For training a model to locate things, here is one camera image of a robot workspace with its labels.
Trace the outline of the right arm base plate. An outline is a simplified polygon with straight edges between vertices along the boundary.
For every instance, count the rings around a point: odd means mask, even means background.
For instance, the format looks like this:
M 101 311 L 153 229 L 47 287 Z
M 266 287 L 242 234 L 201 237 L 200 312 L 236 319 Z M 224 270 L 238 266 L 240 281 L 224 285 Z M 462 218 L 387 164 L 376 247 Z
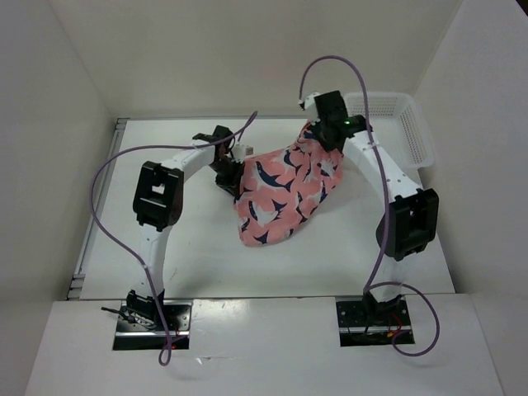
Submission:
M 336 298 L 341 347 L 374 347 L 415 343 L 408 306 L 403 297 L 377 305 L 368 296 Z

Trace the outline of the pink shark print shorts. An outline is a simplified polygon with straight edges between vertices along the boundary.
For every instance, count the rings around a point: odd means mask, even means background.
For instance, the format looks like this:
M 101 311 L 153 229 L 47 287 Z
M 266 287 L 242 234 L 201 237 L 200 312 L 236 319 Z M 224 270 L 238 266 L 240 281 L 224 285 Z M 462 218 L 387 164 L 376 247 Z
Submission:
M 341 184 L 343 159 L 336 149 L 326 151 L 307 125 L 289 146 L 245 159 L 234 199 L 243 245 L 290 238 Z

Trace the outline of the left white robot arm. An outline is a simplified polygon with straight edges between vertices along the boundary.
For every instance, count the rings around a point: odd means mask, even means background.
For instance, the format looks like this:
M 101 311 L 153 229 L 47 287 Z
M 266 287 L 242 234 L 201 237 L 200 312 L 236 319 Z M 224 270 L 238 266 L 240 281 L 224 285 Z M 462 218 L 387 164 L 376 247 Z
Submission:
M 233 154 L 234 133 L 218 125 L 212 134 L 196 134 L 188 150 L 155 163 L 145 162 L 133 200 L 141 229 L 139 256 L 148 268 L 145 278 L 131 287 L 126 314 L 148 330 L 162 325 L 165 310 L 163 265 L 172 227 L 182 215 L 184 184 L 204 167 L 215 173 L 215 184 L 233 197 L 239 195 L 243 163 Z

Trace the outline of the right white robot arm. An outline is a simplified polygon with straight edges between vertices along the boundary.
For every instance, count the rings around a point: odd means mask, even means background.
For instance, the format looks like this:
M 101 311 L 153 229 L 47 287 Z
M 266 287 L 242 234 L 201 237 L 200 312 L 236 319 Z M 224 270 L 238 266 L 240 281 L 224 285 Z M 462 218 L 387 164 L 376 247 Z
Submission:
M 366 322 L 380 324 L 398 307 L 413 256 L 436 236 L 439 196 L 408 177 L 375 137 L 370 112 L 350 115 L 339 91 L 314 92 L 299 106 L 323 148 L 352 161 L 383 204 L 375 231 L 379 254 L 361 299 Z

